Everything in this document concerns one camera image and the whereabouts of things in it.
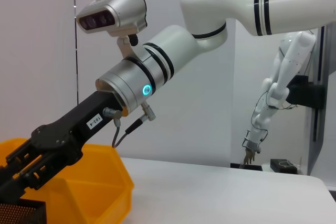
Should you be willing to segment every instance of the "camera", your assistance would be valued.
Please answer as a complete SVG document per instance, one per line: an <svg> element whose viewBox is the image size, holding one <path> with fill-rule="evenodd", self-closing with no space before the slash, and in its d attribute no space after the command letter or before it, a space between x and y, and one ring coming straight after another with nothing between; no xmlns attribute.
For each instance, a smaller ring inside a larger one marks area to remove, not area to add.
<svg viewBox="0 0 336 224"><path fill-rule="evenodd" d="M87 34L107 31L112 37L137 34L147 27L145 0L95 0L76 17Z"/></svg>

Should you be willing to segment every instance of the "metal mesh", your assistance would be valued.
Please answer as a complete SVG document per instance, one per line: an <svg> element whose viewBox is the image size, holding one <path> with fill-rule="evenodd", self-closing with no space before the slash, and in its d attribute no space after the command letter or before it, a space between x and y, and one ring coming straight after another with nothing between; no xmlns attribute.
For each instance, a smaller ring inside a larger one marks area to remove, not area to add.
<svg viewBox="0 0 336 224"><path fill-rule="evenodd" d="M0 204L0 224L46 224L44 202L20 200L16 205Z"/></svg>

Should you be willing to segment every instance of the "white table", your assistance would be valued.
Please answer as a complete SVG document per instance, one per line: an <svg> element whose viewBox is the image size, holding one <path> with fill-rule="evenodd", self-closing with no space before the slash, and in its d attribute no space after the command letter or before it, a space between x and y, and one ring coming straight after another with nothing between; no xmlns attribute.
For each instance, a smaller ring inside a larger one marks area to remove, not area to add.
<svg viewBox="0 0 336 224"><path fill-rule="evenodd" d="M314 177L123 158L134 183L124 224L335 224Z"/></svg>

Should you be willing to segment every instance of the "blue led light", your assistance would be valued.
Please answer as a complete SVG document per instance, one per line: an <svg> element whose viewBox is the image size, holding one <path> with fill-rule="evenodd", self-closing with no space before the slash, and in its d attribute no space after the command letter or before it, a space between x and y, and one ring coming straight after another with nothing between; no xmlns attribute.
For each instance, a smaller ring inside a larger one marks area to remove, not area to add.
<svg viewBox="0 0 336 224"><path fill-rule="evenodd" d="M145 85L142 89L143 95L148 95L152 90L152 87L150 85Z"/></svg>

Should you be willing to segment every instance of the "yellow plastic bin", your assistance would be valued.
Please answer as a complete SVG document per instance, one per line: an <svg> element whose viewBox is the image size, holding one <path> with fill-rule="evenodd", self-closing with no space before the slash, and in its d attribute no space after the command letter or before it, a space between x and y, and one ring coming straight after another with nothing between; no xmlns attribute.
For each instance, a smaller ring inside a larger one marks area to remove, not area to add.
<svg viewBox="0 0 336 224"><path fill-rule="evenodd" d="M0 143L0 165L25 139ZM40 190L26 189L25 199L46 202L48 224L121 223L131 209L134 184L117 151L86 144L82 159L63 169Z"/></svg>

